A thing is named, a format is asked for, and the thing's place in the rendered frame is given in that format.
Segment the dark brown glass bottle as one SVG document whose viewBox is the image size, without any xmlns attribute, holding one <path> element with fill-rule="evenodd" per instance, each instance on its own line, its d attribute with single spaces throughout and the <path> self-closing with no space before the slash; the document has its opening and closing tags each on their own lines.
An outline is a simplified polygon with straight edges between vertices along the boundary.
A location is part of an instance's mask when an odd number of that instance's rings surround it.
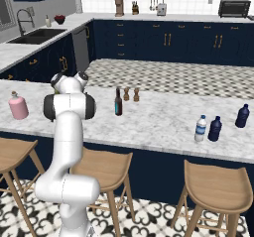
<svg viewBox="0 0 254 237">
<path fill-rule="evenodd" d="M 117 116 L 122 115 L 122 99 L 120 97 L 120 88 L 116 88 L 116 97 L 115 97 L 115 114 Z"/>
</svg>

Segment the wooden bar stool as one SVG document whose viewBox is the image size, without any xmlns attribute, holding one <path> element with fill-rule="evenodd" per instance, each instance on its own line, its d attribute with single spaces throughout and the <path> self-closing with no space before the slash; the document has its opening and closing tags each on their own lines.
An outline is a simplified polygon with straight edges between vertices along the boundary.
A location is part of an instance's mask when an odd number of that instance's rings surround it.
<svg viewBox="0 0 254 237">
<path fill-rule="evenodd" d="M 196 227 L 221 231 L 227 237 L 235 237 L 238 219 L 253 202 L 253 189 L 245 168 L 227 169 L 217 166 L 198 165 L 184 161 L 185 185 L 179 199 L 171 227 L 174 227 L 185 208 L 187 221 L 185 237 L 191 237 Z M 198 224 L 204 210 L 216 212 L 216 227 Z"/>
<path fill-rule="evenodd" d="M 37 237 L 22 199 L 26 199 L 26 191 L 42 175 L 45 170 L 35 151 L 38 141 L 28 142 L 18 139 L 0 138 L 0 182 L 4 179 L 8 189 L 0 188 L 0 191 L 11 193 L 23 214 L 24 220 L 33 237 Z M 31 180 L 28 186 L 21 186 L 16 168 L 19 167 L 27 157 L 30 157 L 38 169 L 37 175 Z"/>
<path fill-rule="evenodd" d="M 74 167 L 72 174 L 94 177 L 100 184 L 100 192 L 107 195 L 107 199 L 97 199 L 89 207 L 95 212 L 97 209 L 111 213 L 116 237 L 120 237 L 118 211 L 121 207 L 129 207 L 132 220 L 135 220 L 132 193 L 129 182 L 129 168 L 132 153 L 118 154 L 107 151 L 83 149 L 83 158 Z"/>
</svg>

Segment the clear plastic water bottle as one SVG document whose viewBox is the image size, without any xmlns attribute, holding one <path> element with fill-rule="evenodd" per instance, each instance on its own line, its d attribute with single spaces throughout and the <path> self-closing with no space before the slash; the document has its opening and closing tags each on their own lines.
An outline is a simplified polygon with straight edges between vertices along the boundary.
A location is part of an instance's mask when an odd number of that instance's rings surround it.
<svg viewBox="0 0 254 237">
<path fill-rule="evenodd" d="M 194 139 L 197 142 L 201 142 L 203 140 L 205 129 L 206 129 L 205 116 L 201 115 L 200 118 L 197 120 L 196 126 L 195 126 Z"/>
</svg>

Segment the steel dishwasher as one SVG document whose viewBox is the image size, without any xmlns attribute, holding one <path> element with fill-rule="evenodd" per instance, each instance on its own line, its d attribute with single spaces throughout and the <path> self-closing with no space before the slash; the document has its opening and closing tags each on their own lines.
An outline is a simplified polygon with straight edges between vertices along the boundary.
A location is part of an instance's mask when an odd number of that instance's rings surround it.
<svg viewBox="0 0 254 237">
<path fill-rule="evenodd" d="M 89 67 L 89 56 L 86 29 L 84 26 L 72 32 L 72 41 L 75 53 L 76 69 L 78 71 L 86 71 Z"/>
</svg>

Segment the navy base cupboards run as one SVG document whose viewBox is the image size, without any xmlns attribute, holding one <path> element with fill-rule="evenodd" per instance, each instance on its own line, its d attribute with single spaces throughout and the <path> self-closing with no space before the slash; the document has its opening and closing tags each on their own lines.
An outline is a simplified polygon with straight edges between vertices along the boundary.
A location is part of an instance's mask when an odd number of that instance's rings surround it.
<svg viewBox="0 0 254 237">
<path fill-rule="evenodd" d="M 254 67 L 254 24 L 93 20 L 89 58 Z"/>
</svg>

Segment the dark blue plastic bottle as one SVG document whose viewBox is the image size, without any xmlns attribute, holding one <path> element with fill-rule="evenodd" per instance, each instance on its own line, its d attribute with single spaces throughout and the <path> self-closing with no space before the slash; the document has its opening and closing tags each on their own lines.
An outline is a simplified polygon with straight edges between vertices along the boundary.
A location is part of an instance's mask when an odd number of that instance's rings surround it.
<svg viewBox="0 0 254 237">
<path fill-rule="evenodd" d="M 238 115 L 235 121 L 235 126 L 238 128 L 244 128 L 246 125 L 247 118 L 249 116 L 248 105 L 245 104 L 242 108 L 239 109 Z"/>
<path fill-rule="evenodd" d="M 215 119 L 210 123 L 210 129 L 208 132 L 209 141 L 216 142 L 218 140 L 221 127 L 222 123 L 220 121 L 220 117 L 216 116 Z"/>
</svg>

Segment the navy sink cupboards run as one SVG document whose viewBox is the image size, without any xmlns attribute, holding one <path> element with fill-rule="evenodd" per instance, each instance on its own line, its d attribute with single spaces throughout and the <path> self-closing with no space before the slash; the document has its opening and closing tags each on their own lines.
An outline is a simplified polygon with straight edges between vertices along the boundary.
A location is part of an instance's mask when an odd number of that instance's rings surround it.
<svg viewBox="0 0 254 237">
<path fill-rule="evenodd" d="M 59 72 L 67 76 L 76 74 L 71 34 L 3 71 L 0 79 L 49 83 Z"/>
</svg>

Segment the brown coffee machine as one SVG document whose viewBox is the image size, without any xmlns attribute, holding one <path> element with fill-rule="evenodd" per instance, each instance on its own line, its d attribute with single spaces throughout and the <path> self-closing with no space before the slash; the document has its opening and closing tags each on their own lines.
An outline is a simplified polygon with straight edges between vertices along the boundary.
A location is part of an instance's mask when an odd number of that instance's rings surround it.
<svg viewBox="0 0 254 237">
<path fill-rule="evenodd" d="M 115 0 L 116 5 L 116 17 L 122 17 L 124 15 L 124 2 L 123 0 Z"/>
</svg>

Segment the silver toaster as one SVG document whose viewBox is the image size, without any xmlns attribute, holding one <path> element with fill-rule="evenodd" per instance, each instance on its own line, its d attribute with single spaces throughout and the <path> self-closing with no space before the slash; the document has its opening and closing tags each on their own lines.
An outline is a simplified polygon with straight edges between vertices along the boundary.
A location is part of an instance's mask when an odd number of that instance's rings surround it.
<svg viewBox="0 0 254 237">
<path fill-rule="evenodd" d="M 157 15 L 158 16 L 165 16 L 166 14 L 167 14 L 167 4 L 166 3 L 160 3 L 158 5 Z"/>
</svg>

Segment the pink glass bottle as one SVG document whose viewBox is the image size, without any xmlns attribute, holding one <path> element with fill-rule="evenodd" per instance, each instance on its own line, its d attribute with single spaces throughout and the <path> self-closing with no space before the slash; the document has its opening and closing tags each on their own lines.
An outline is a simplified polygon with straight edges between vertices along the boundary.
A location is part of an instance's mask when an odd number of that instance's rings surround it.
<svg viewBox="0 0 254 237">
<path fill-rule="evenodd" d="M 8 103 L 15 119 L 22 120 L 29 115 L 26 100 L 22 96 L 19 96 L 16 91 L 12 92 L 12 97 Z"/>
</svg>

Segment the black kitchen sink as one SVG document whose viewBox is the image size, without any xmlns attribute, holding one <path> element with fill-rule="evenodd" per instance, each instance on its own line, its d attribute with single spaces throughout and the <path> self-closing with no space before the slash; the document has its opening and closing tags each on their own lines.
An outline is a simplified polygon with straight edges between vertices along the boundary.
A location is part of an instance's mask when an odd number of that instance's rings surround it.
<svg viewBox="0 0 254 237">
<path fill-rule="evenodd" d="M 58 40 L 66 29 L 38 29 L 21 37 L 8 41 L 8 44 L 41 45 Z"/>
</svg>

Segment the dark metal tap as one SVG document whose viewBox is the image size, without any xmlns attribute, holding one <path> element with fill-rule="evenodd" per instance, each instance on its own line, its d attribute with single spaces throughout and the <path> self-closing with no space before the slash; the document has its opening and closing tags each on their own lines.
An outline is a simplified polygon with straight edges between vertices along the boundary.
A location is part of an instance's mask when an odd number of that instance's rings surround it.
<svg viewBox="0 0 254 237">
<path fill-rule="evenodd" d="M 20 19 L 21 12 L 25 12 L 29 18 L 27 20 L 24 20 L 24 19 L 21 20 Z M 35 22 L 33 20 L 33 17 L 31 15 L 31 13 L 29 11 L 27 11 L 26 9 L 19 9 L 16 16 L 17 16 L 17 22 L 18 22 L 18 27 L 19 27 L 21 37 L 23 37 L 26 32 L 25 29 L 22 27 L 23 23 L 30 23 L 32 25 L 32 28 L 35 28 Z"/>
</svg>

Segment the black toaster oven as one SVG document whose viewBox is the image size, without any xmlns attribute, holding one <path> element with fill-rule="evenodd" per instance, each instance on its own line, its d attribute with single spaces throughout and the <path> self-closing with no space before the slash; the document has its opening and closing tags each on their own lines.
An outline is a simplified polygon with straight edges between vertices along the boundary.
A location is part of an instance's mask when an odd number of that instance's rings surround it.
<svg viewBox="0 0 254 237">
<path fill-rule="evenodd" d="M 246 18 L 250 4 L 250 0 L 220 0 L 218 16 L 220 18 Z"/>
</svg>

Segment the window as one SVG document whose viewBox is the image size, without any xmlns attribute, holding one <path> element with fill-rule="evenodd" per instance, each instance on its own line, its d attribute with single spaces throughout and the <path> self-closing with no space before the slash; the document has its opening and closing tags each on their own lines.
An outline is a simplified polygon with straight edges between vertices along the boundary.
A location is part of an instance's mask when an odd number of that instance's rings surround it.
<svg viewBox="0 0 254 237">
<path fill-rule="evenodd" d="M 16 25 L 10 0 L 0 0 L 0 32 Z"/>
</svg>

